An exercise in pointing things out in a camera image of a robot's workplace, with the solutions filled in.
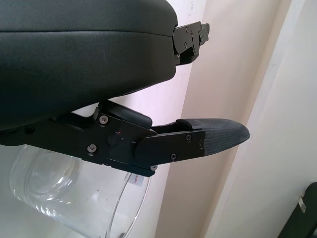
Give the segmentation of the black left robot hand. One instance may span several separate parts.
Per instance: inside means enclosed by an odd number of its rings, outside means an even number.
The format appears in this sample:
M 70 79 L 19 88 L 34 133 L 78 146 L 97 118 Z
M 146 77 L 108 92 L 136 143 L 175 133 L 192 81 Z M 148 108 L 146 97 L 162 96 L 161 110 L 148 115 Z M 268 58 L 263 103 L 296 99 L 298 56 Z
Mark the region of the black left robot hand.
M 229 119 L 153 126 L 111 101 L 172 79 L 210 26 L 178 25 L 165 0 L 3 0 L 0 143 L 31 145 L 150 177 L 155 166 L 250 138 Z

